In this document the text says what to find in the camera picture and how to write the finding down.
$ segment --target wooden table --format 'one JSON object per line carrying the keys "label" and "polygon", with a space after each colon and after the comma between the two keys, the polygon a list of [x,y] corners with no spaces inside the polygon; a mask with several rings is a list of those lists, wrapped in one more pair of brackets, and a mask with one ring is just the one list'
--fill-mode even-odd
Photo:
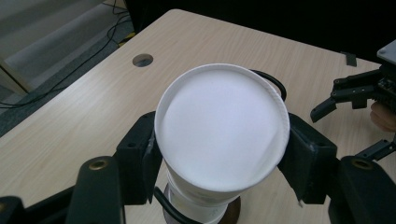
{"label": "wooden table", "polygon": [[[144,53],[153,63],[134,66],[133,58]],[[20,196],[29,206],[73,186],[84,161],[113,155],[175,78],[206,63],[238,64],[278,78],[288,90],[289,112],[311,124],[311,109],[329,97],[335,78],[379,66],[359,59],[357,67],[347,66],[340,53],[171,10],[0,139],[0,195]],[[372,124],[370,109],[338,107],[312,124],[339,147],[338,158],[391,139]],[[396,156],[380,164],[395,180]],[[157,186],[165,184],[163,166]],[[239,223],[329,223],[327,209],[327,204],[300,207],[275,169],[242,194]],[[156,200],[125,211],[128,223],[164,223]]]}

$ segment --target black cable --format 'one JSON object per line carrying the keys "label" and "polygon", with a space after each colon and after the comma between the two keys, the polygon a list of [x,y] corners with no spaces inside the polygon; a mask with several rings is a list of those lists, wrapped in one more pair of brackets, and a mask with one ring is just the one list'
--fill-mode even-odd
{"label": "black cable", "polygon": [[263,77],[263,78],[271,81],[272,83],[274,83],[280,90],[280,97],[282,98],[282,100],[283,101],[286,100],[288,93],[286,91],[285,86],[283,86],[283,84],[279,80],[277,80],[275,77],[272,77],[272,76],[270,76],[264,72],[261,72],[261,71],[257,71],[257,70],[253,70],[253,69],[250,69],[250,71],[252,71],[252,72],[256,73],[257,75],[259,75],[260,77]]}
{"label": "black cable", "polygon": [[165,209],[165,211],[179,223],[200,224],[200,222],[185,217],[183,214],[177,211],[176,208],[171,203],[169,203],[169,201],[165,198],[163,192],[158,187],[154,188],[154,196],[157,199],[157,201],[163,206],[163,209]]}
{"label": "black cable", "polygon": [[[94,56],[96,56],[99,52],[101,52],[105,47],[107,47],[107,45],[110,43],[110,41],[114,41],[114,40],[113,40],[113,37],[114,37],[114,34],[116,33],[117,26],[120,25],[120,24],[122,24],[122,23],[124,23],[124,22],[127,22],[127,21],[122,21],[122,22],[120,22],[120,21],[121,21],[123,18],[125,18],[125,17],[127,17],[127,16],[122,16],[122,17],[120,17],[120,18],[117,20],[116,24],[113,25],[113,26],[107,31],[107,35],[106,35],[106,36],[107,36],[108,40],[107,40],[107,42],[106,42],[98,51],[96,51],[91,57],[89,57],[87,60],[85,60],[83,63],[81,63],[78,67],[76,67],[76,68],[75,68],[72,72],[70,72],[66,77],[62,78],[59,82],[57,82],[49,91],[47,91],[46,93],[40,94],[40,95],[38,95],[36,98],[34,98],[33,100],[30,100],[30,101],[28,101],[28,102],[26,102],[26,103],[23,103],[23,104],[7,104],[7,103],[2,103],[2,102],[0,102],[0,105],[8,105],[8,106],[0,106],[0,108],[1,108],[1,109],[15,109],[15,108],[19,108],[19,107],[22,107],[22,106],[25,106],[25,105],[29,105],[29,104],[35,103],[35,102],[37,102],[37,101],[43,99],[44,97],[48,96],[49,94],[51,94],[51,93],[53,93],[53,92],[62,91],[62,90],[64,90],[64,89],[66,89],[67,86],[66,86],[66,87],[62,87],[62,88],[58,88],[58,89],[55,89],[55,88],[56,88],[57,86],[59,86],[62,82],[64,82],[67,78],[69,78],[71,75],[73,75],[73,74],[74,74],[82,65],[84,65],[87,61],[89,61],[90,59],[92,59],[92,58],[93,58]],[[109,37],[109,36],[108,36],[108,33],[109,33],[109,31],[111,31],[111,30],[113,30],[113,33],[112,33],[111,37]]]}
{"label": "black cable", "polygon": [[128,10],[122,10],[122,11],[116,12],[115,11],[116,10],[116,3],[117,3],[117,0],[114,0],[114,3],[113,3],[113,15],[120,15],[120,14],[128,12]]}

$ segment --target white paper cup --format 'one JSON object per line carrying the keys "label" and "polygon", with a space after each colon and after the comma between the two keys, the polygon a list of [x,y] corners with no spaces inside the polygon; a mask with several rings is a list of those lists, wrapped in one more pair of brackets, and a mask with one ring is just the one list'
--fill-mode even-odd
{"label": "white paper cup", "polygon": [[155,134],[170,181],[183,197],[221,206],[267,177],[289,141],[289,116],[276,90],[246,68],[196,67],[165,91]]}
{"label": "white paper cup", "polygon": [[216,206],[202,206],[197,204],[180,193],[181,190],[175,186],[172,181],[172,176],[170,176],[169,173],[168,179],[168,199],[178,212],[186,217],[205,224],[216,224],[221,221],[225,211],[227,210],[227,203]]}

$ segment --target cup bottom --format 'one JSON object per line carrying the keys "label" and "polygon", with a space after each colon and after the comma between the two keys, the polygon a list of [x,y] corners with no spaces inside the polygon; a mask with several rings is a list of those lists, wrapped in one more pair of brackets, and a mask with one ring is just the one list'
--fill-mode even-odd
{"label": "cup bottom", "polygon": [[[163,194],[165,195],[168,201],[171,201],[169,184],[166,185]],[[219,224],[236,224],[240,212],[241,212],[241,198],[237,197],[235,200],[233,200],[231,203],[228,204],[224,215],[219,221]],[[167,224],[181,224],[180,222],[172,218],[164,209],[163,209],[163,216]]]}

